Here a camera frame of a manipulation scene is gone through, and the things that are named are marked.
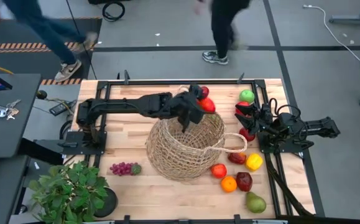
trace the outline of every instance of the potted plant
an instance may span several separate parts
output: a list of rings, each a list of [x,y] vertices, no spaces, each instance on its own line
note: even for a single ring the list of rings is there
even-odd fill
[[[73,167],[53,166],[50,175],[31,180],[29,188],[35,191],[32,207],[41,207],[35,218],[45,223],[77,224],[112,213],[118,198],[98,172],[98,168],[78,162]]]

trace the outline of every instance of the black pants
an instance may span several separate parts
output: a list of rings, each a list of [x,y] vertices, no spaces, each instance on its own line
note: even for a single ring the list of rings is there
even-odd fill
[[[249,6],[249,0],[213,0],[211,5],[211,30],[219,58],[225,58],[235,34],[232,21],[235,15]]]

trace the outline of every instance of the pear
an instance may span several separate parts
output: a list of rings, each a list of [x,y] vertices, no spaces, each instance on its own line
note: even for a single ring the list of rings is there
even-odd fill
[[[267,208],[267,204],[262,197],[253,192],[248,192],[246,194],[246,207],[252,213],[262,213]]]

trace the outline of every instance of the green apple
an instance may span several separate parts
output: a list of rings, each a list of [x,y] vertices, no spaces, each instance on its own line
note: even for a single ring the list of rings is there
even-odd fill
[[[246,101],[248,103],[254,102],[254,93],[250,90],[243,90],[241,94],[239,94],[240,101]]]

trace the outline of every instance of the wicker basket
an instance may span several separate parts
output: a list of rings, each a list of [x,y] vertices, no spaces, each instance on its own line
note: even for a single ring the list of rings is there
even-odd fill
[[[147,140],[150,163],[162,176],[188,181],[203,175],[219,158],[221,152],[243,152],[246,139],[240,134],[225,133],[224,121],[218,114],[206,114],[199,124],[190,123],[185,133],[177,119],[156,122]],[[226,136],[237,136],[244,148],[223,148]]]

